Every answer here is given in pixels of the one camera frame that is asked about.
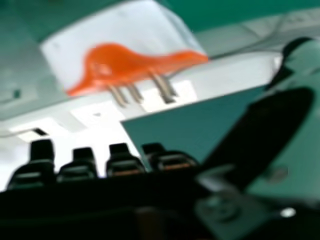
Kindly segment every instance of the orange object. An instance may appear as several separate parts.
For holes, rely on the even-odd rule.
[[[207,56],[185,50],[167,56],[145,56],[119,44],[101,44],[85,57],[84,77],[67,93],[70,96],[94,93],[109,86],[124,86],[207,62]]]

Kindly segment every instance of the teal panel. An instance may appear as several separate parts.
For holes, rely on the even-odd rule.
[[[124,0],[9,0],[37,41]],[[194,32],[293,10],[319,7],[318,0],[158,0]]]
[[[199,102],[123,123],[135,146],[159,142],[203,162],[263,88]]]

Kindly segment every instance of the orange plastic part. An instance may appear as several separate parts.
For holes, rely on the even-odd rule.
[[[78,96],[99,92],[109,86],[148,79],[151,73],[163,75],[207,61],[207,56],[191,50],[166,56],[145,56],[119,44],[102,44],[87,54],[83,79],[67,93]]]

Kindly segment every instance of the teal surface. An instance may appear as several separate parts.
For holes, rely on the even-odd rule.
[[[263,88],[199,102],[123,122],[142,155],[142,144],[162,143],[168,150],[185,151],[202,163]]]
[[[8,0],[41,42],[61,28],[124,0]],[[319,7],[318,0],[158,0],[176,12],[189,28],[202,30],[245,20]]]

